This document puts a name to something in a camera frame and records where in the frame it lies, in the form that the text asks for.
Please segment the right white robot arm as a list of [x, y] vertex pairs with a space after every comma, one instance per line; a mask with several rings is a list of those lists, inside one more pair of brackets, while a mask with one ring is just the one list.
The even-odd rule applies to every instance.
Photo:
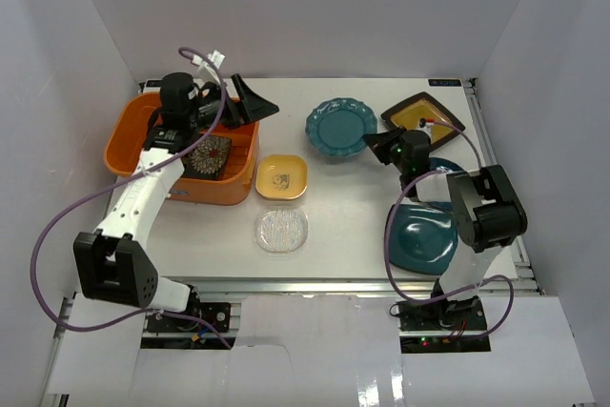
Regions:
[[504, 275], [486, 273], [499, 253], [525, 233], [526, 212], [500, 165], [479, 165], [454, 173], [431, 167], [431, 137], [425, 129], [396, 128], [366, 133], [366, 146], [400, 174], [400, 199], [420, 204], [447, 203], [461, 248], [436, 280], [430, 297], [415, 299], [399, 291], [394, 315], [417, 324], [450, 330], [478, 312], [479, 290]]

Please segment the amber black-rimmed square plate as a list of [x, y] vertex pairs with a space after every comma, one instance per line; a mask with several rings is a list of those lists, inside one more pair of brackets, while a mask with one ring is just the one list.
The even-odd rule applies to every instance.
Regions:
[[434, 120], [442, 125], [431, 126], [431, 150], [435, 151], [458, 137], [454, 130], [457, 128], [463, 132], [463, 123], [442, 103], [436, 100], [428, 92], [419, 92], [381, 114], [381, 120], [385, 126], [392, 130], [404, 127], [407, 130], [420, 128], [420, 120]]

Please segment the clear glass round plate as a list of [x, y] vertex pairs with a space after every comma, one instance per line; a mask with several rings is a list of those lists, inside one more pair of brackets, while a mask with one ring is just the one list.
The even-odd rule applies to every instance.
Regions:
[[307, 216], [297, 208], [271, 208], [261, 212], [254, 223], [256, 244], [271, 254], [298, 250], [305, 243], [308, 231]]

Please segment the black floral square plate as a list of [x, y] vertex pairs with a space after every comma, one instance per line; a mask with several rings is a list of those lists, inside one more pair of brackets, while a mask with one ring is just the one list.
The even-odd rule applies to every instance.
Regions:
[[217, 181], [222, 175], [232, 148], [232, 139], [211, 135], [187, 156], [184, 178]]

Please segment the teal scalloped round plate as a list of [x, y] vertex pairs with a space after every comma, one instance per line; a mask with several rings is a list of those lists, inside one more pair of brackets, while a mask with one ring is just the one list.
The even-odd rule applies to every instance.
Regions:
[[322, 102], [306, 118], [305, 133], [311, 145], [329, 157], [362, 153], [365, 134], [377, 133], [374, 111], [364, 102], [338, 97]]

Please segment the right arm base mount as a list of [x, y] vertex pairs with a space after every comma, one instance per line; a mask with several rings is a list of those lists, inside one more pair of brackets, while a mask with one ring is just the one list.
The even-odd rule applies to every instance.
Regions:
[[399, 301], [389, 308], [398, 320], [400, 350], [404, 355], [467, 354], [491, 351], [487, 319], [479, 302], [468, 310], [442, 314], [437, 304], [416, 307]]

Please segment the aluminium table frame rail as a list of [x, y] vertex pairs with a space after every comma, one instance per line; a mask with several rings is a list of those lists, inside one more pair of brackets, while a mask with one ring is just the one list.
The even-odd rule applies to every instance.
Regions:
[[382, 258], [382, 229], [399, 193], [395, 170], [370, 153], [326, 157], [308, 142], [305, 120], [319, 103], [339, 96], [375, 112], [427, 92], [466, 128], [439, 154], [471, 169], [486, 150], [473, 90], [456, 79], [252, 78], [255, 92], [278, 105], [261, 124], [259, 152], [295, 154], [308, 185], [293, 206], [309, 224], [294, 253], [270, 254], [254, 240], [254, 220], [270, 207], [256, 193], [212, 206], [166, 203], [151, 232], [150, 256], [163, 275], [194, 281], [212, 299], [234, 304], [232, 324], [277, 331], [264, 346], [233, 351], [144, 350], [130, 319], [106, 331], [63, 339], [48, 390], [72, 405], [125, 405], [152, 395], [172, 400], [208, 394], [235, 380], [276, 385], [288, 394], [313, 390], [317, 404], [518, 405], [537, 390], [538, 356], [524, 341], [526, 300], [491, 337], [486, 353], [403, 355], [387, 305], [394, 292]]

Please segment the dark blue leaf plate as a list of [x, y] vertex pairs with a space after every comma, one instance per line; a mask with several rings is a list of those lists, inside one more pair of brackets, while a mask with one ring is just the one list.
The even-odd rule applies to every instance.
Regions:
[[433, 157], [430, 159], [430, 170], [439, 171], [424, 178], [416, 184], [417, 199], [425, 204], [450, 212], [453, 210], [451, 197], [447, 185], [446, 175], [450, 173], [461, 173], [464, 169], [457, 163], [444, 158]]

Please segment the orange plastic bin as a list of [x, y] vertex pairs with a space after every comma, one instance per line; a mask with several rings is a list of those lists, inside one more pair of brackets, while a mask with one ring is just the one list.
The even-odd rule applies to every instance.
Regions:
[[[121, 177], [130, 176], [138, 162], [147, 134], [148, 121], [160, 106], [157, 92], [136, 96], [119, 117], [104, 153], [107, 168]], [[259, 152], [257, 123], [229, 130], [218, 126], [213, 135], [232, 140], [224, 170], [217, 180], [182, 176], [170, 190], [172, 200], [221, 206], [246, 199], [252, 187]]]

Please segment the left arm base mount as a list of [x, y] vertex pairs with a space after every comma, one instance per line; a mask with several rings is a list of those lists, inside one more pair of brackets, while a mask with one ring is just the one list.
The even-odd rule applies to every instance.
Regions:
[[156, 313], [145, 321], [141, 339], [143, 349], [156, 350], [231, 350], [232, 304], [206, 300], [194, 286], [184, 312]]

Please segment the teal square large plate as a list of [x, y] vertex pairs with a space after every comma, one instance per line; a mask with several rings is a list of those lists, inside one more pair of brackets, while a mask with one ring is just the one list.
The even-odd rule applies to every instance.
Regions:
[[416, 274], [441, 276], [457, 247], [452, 212], [429, 204], [399, 206], [390, 232], [391, 265]]

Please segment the yellow square small plate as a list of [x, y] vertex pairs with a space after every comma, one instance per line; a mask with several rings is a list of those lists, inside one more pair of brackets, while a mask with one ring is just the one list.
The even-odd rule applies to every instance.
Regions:
[[272, 154], [263, 157], [256, 169], [255, 189], [269, 200], [295, 200], [308, 187], [308, 167], [297, 155]]

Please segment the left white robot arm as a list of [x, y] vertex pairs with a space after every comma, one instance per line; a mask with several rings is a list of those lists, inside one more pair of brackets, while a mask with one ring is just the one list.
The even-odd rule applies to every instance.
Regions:
[[223, 83], [197, 86], [185, 72], [160, 81], [160, 105], [151, 115], [138, 165], [114, 208], [93, 233], [73, 243], [82, 293], [89, 299], [160, 309], [182, 330], [195, 327], [201, 306], [192, 287], [158, 274], [145, 253], [150, 230], [173, 185], [185, 171], [182, 158], [217, 126], [234, 130], [278, 113], [276, 104], [232, 77], [237, 99]]

